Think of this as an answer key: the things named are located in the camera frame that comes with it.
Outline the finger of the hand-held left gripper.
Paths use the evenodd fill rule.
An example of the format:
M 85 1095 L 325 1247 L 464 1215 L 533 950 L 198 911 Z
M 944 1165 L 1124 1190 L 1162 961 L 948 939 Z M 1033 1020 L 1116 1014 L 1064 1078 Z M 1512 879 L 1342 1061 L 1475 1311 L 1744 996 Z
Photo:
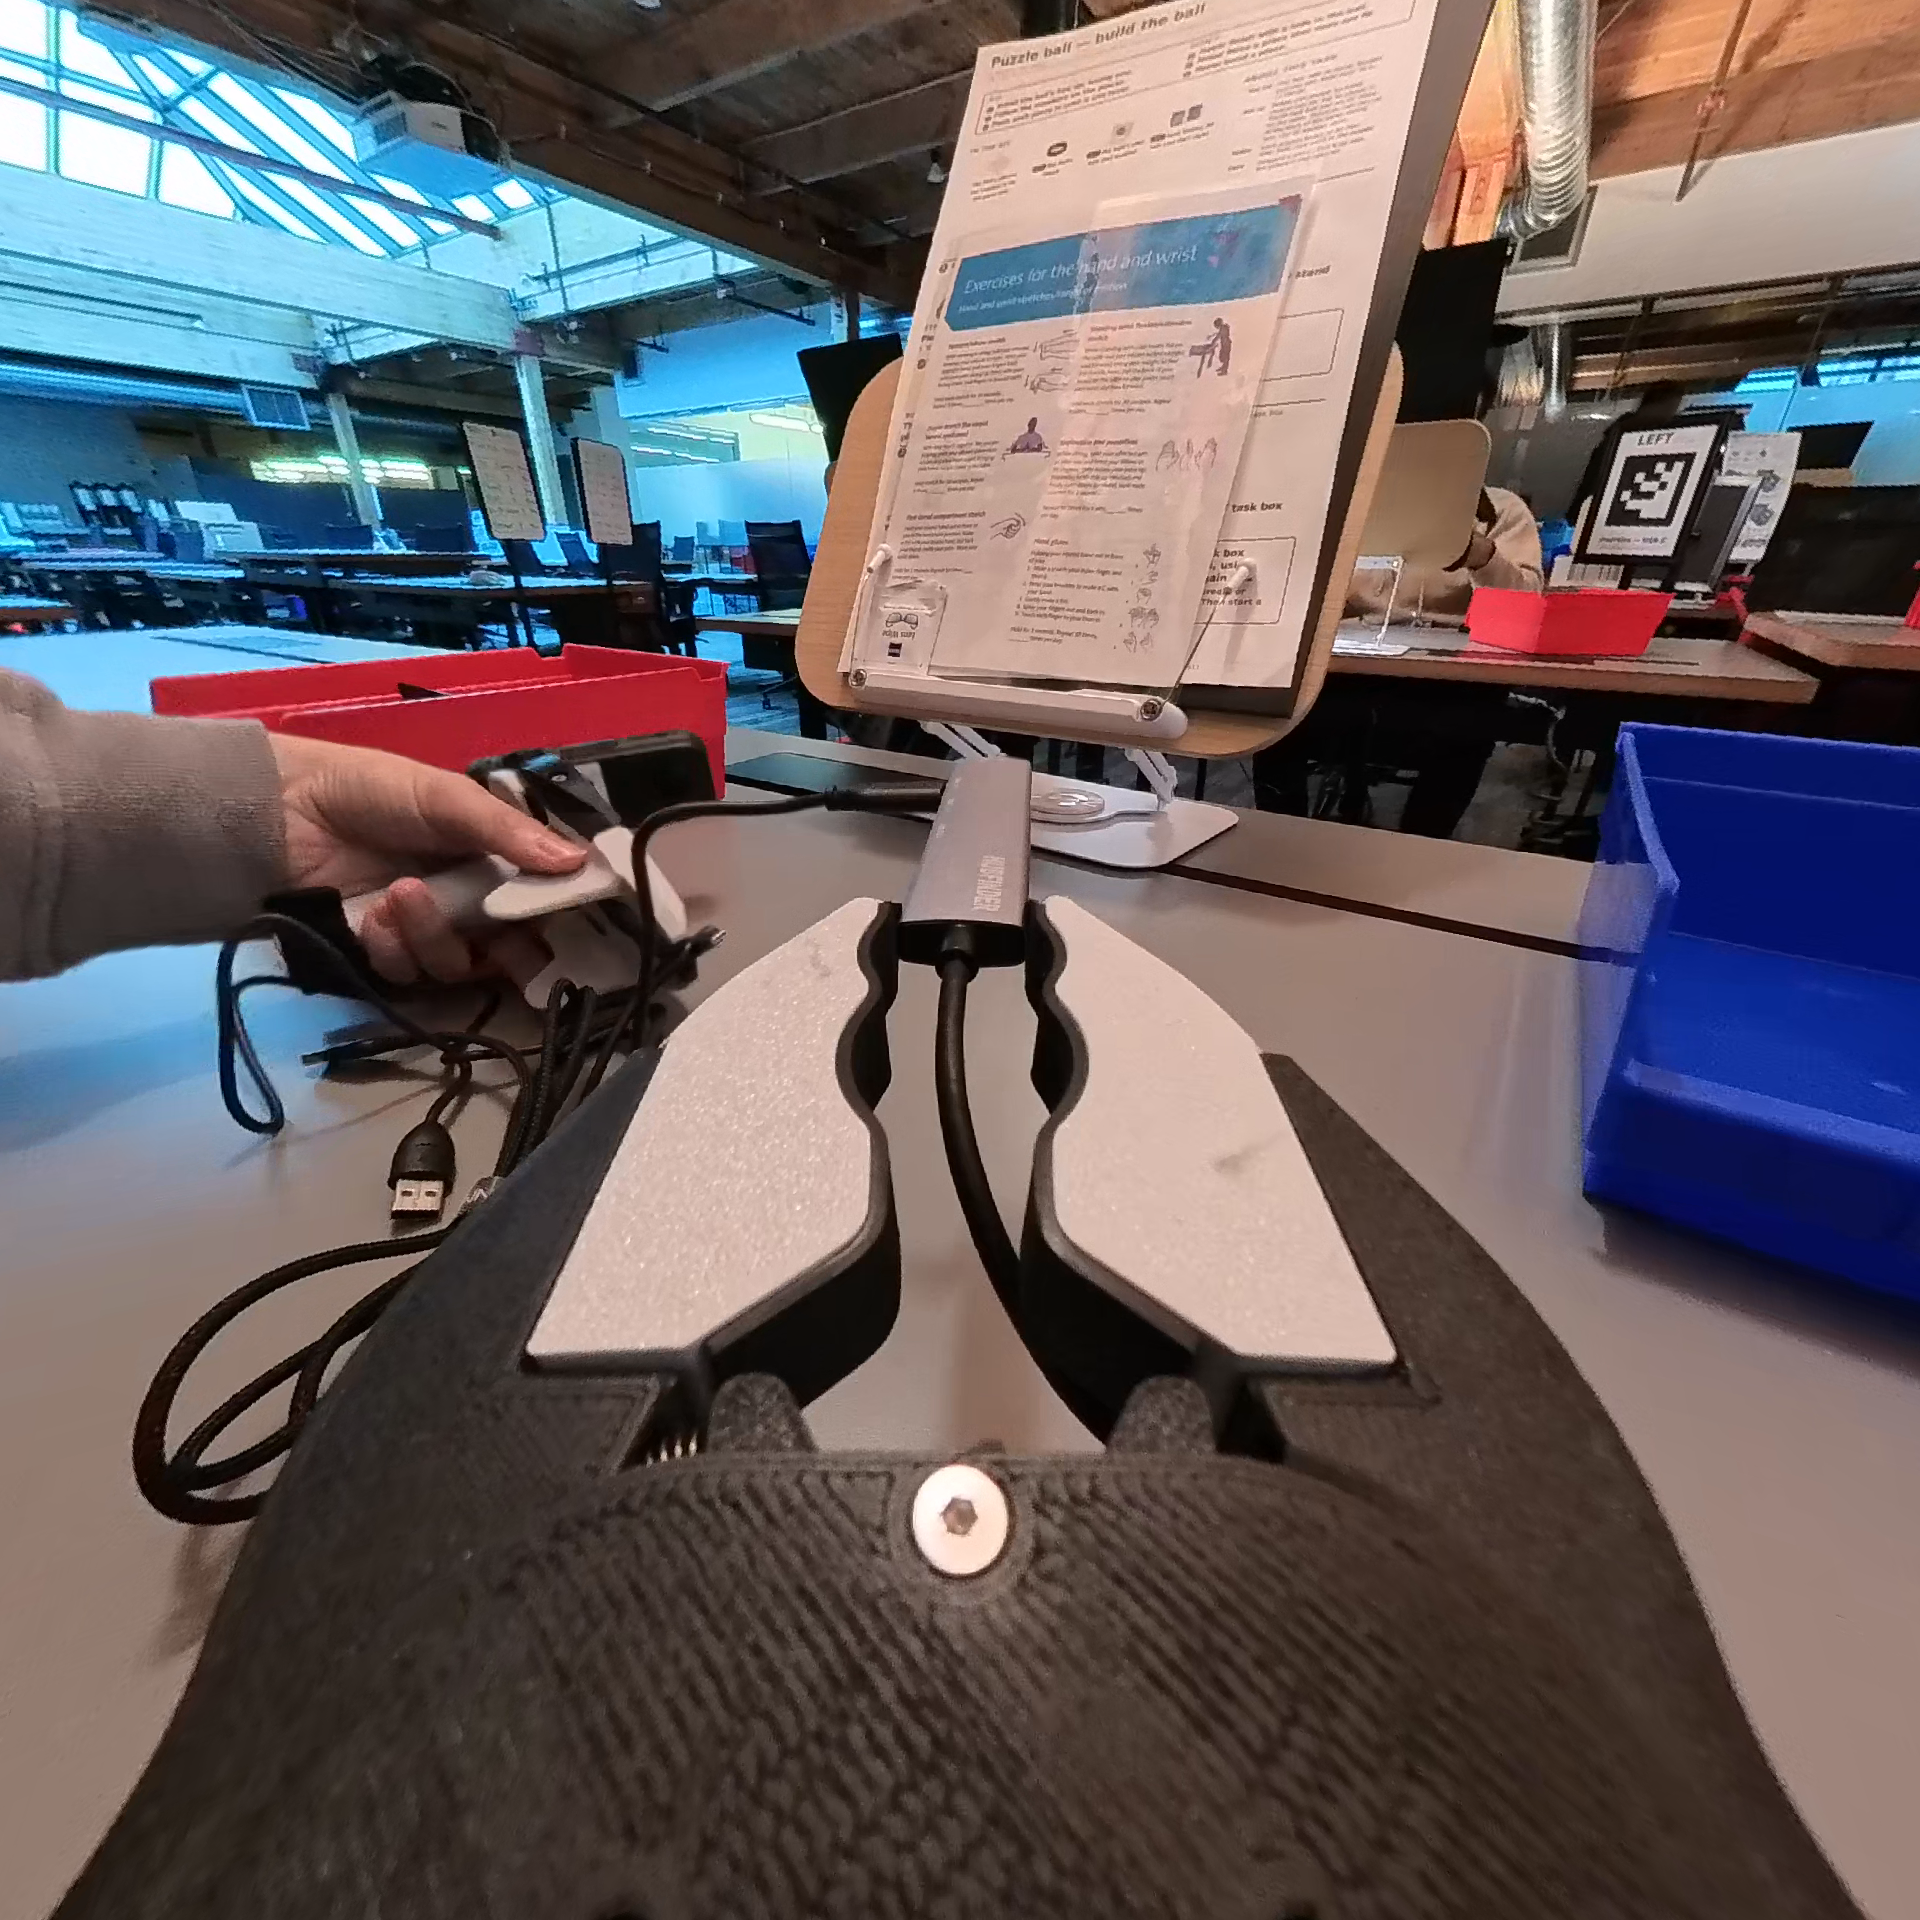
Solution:
M 638 973 L 692 977 L 694 929 L 686 927 L 678 910 L 660 919 L 654 908 L 629 896 L 613 896 L 600 905 L 600 916 L 633 947 Z

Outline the black white marker sign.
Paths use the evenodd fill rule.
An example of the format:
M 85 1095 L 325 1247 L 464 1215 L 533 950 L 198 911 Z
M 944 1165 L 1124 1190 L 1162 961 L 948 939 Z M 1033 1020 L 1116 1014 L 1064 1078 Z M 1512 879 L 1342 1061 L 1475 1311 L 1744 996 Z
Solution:
M 1731 424 L 1717 415 L 1626 424 L 1578 528 L 1574 561 L 1676 561 L 1728 437 Z

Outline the small red plastic bin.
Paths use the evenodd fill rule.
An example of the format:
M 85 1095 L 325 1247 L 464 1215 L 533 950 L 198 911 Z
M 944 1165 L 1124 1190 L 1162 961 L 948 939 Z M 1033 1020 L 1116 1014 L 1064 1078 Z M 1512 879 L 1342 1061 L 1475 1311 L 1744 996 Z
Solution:
M 1530 657 L 1641 657 L 1662 628 L 1673 597 L 1622 588 L 1553 588 L 1523 591 L 1476 588 L 1466 632 L 1478 649 Z

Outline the blue headed exercise sheet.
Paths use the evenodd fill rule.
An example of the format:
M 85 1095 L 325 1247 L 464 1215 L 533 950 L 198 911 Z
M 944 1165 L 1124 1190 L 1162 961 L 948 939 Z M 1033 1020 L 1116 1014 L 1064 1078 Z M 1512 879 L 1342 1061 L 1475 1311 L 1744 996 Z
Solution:
M 1283 175 L 962 219 L 904 375 L 849 672 L 1180 684 L 1310 203 Z

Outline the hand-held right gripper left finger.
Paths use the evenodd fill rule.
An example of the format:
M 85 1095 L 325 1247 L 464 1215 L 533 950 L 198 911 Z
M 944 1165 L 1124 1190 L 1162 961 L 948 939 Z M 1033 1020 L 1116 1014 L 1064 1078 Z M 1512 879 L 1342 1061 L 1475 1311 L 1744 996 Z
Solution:
M 768 950 L 590 1102 L 538 1172 L 522 1371 L 582 1454 L 699 1437 L 718 1392 L 801 1407 L 894 1331 L 900 1241 L 877 1105 L 892 1084 L 899 908 L 858 896 Z

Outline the ceiling projector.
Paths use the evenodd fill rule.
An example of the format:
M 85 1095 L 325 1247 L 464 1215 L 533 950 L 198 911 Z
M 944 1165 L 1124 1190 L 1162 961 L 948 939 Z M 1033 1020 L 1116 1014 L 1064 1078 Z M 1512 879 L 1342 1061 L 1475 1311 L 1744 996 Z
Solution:
M 481 113 L 454 103 L 413 100 L 396 89 L 361 104 L 352 118 L 352 148 L 363 165 L 435 152 L 449 165 L 498 167 L 497 133 Z

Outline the grey USB hub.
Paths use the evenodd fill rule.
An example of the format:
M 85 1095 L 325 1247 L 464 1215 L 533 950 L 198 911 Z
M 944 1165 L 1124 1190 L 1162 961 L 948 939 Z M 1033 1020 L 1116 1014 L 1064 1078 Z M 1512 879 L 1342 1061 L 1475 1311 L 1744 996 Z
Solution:
M 899 920 L 899 956 L 973 972 L 1025 961 L 1030 766 L 1013 757 L 960 758 L 944 781 Z

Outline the person's left hand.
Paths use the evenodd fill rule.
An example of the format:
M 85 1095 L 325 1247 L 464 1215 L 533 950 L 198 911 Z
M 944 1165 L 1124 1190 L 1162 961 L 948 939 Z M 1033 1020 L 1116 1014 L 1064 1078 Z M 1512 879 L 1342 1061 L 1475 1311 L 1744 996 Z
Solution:
M 296 888 L 366 896 L 356 939 L 401 987 L 506 976 L 523 987 L 548 964 L 526 927 L 461 932 L 426 886 L 430 873 L 500 856 L 531 876 L 570 876 L 582 848 L 464 774 L 305 735 L 269 735 L 284 806 L 284 868 Z

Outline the brown wooden desk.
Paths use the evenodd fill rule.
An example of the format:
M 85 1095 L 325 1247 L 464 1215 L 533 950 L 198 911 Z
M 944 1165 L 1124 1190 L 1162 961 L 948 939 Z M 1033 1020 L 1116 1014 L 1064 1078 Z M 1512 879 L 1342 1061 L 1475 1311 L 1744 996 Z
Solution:
M 1737 640 L 1658 636 L 1640 655 L 1534 655 L 1476 644 L 1462 630 L 1410 623 L 1376 630 L 1363 621 L 1339 623 L 1329 679 L 1782 709 L 1805 709 L 1817 697 L 1817 680 L 1809 672 Z

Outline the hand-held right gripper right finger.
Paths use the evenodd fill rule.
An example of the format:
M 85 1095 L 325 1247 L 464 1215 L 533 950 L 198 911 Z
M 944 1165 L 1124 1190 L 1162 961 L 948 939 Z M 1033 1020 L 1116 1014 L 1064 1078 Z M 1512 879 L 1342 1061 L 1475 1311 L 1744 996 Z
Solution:
M 1022 1340 L 1101 1439 L 1190 1384 L 1228 1454 L 1283 1454 L 1266 1387 L 1387 1382 L 1401 1350 L 1268 1061 L 1092 910 L 1029 908 L 1044 1120 L 1022 1224 Z

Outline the large white instruction sheet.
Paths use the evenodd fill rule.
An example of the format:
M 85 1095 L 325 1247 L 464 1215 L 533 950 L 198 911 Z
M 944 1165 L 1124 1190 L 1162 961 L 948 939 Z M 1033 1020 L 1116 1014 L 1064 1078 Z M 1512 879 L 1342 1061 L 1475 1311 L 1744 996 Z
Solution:
M 1344 589 L 1360 454 L 1486 5 L 1162 5 L 976 55 L 892 413 L 970 215 L 1308 175 L 1312 203 L 1173 687 L 1285 713 L 1315 600 Z

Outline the silver ventilation duct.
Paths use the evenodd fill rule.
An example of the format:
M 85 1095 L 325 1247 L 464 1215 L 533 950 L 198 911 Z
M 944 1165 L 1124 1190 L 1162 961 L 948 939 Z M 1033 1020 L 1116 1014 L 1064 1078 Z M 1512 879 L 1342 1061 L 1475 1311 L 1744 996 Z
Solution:
M 1594 188 L 1597 3 L 1518 3 L 1520 185 L 1505 231 L 1528 241 L 1574 219 Z

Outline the blue plastic bin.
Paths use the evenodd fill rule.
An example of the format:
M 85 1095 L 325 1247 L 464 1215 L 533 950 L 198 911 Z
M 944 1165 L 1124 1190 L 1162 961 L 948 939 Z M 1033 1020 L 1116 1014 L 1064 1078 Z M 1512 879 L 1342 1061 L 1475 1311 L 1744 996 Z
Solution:
M 1574 939 L 1584 1193 L 1913 1305 L 1915 749 L 1622 725 Z

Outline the black monitor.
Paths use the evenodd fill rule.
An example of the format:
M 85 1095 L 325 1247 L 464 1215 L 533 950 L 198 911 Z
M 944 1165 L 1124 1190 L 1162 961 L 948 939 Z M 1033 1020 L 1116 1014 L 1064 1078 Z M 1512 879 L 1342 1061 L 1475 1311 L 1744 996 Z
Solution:
M 832 460 L 836 460 L 858 397 L 877 373 L 900 359 L 904 336 L 897 332 L 797 350 L 806 401 L 819 417 Z
M 1513 249 L 1498 236 L 1417 255 L 1397 324 L 1401 424 L 1476 417 Z
M 1750 613 L 1901 621 L 1915 566 L 1918 486 L 1795 486 L 1744 603 Z

